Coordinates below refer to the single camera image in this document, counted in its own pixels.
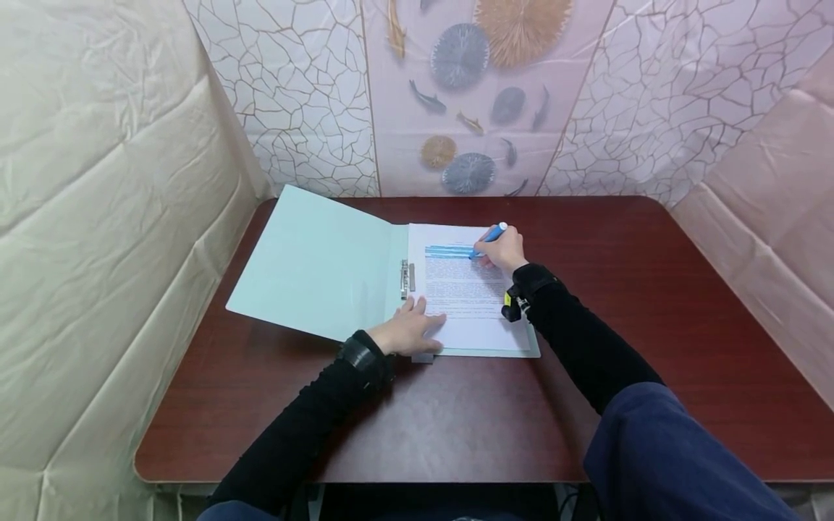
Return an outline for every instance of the blue circular pattern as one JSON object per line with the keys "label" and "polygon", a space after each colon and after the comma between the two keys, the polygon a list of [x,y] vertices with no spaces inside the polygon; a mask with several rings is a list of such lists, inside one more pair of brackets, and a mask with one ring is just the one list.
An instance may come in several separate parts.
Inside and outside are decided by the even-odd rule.
{"label": "blue circular pattern", "polygon": [[431,52],[431,73],[438,85],[460,90],[484,75],[490,62],[490,43],[473,23],[458,23],[443,31]]}
{"label": "blue circular pattern", "polygon": [[495,161],[482,153],[462,153],[443,171],[443,186],[452,193],[483,192],[495,179]]}

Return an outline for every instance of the decorative wallpaper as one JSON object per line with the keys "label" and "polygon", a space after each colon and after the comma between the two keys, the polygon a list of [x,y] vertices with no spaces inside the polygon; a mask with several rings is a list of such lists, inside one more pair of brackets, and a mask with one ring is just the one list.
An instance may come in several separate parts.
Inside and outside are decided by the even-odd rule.
{"label": "decorative wallpaper", "polygon": [[535,194],[611,5],[364,0],[383,194]]}
{"label": "decorative wallpaper", "polygon": [[274,186],[379,195],[354,0],[185,0]]}
{"label": "decorative wallpaper", "polygon": [[672,207],[834,42],[831,0],[620,0],[539,195]]}
{"label": "decorative wallpaper", "polygon": [[834,41],[830,0],[185,3],[273,185],[328,196],[671,207]]}

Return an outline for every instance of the black wristband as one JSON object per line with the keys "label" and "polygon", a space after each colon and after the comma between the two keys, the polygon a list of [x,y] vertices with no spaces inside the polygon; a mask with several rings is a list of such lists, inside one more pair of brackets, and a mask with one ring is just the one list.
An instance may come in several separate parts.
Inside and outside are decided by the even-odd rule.
{"label": "black wristband", "polygon": [[394,380],[394,365],[376,342],[360,329],[342,344],[336,359],[344,360],[362,374],[365,388],[381,389]]}
{"label": "black wristband", "polygon": [[525,264],[513,272],[513,284],[518,288],[520,296],[532,306],[536,292],[544,286],[561,282],[541,264]]}

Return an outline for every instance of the folder metal clip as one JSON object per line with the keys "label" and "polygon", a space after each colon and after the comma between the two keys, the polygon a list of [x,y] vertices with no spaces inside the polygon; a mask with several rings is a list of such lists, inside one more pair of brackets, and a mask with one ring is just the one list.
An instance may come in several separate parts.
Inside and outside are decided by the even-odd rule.
{"label": "folder metal clip", "polygon": [[406,300],[409,291],[417,291],[417,282],[414,280],[414,263],[409,264],[408,259],[403,259],[399,269],[399,296]]}

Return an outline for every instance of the dark red wooden tabletop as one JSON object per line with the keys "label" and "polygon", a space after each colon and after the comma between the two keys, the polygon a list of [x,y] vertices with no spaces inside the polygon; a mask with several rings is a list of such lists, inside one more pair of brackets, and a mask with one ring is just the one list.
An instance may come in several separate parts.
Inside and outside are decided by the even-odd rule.
{"label": "dark red wooden tabletop", "polygon": [[[763,479],[834,479],[834,413],[666,210],[648,198],[342,200],[392,223],[509,221],[530,261],[655,367],[692,415]],[[136,453],[150,482],[216,482],[338,344],[225,310],[274,207],[238,247]],[[598,418],[540,339],[541,359],[398,363],[393,388],[322,453],[321,482],[584,479]]]}

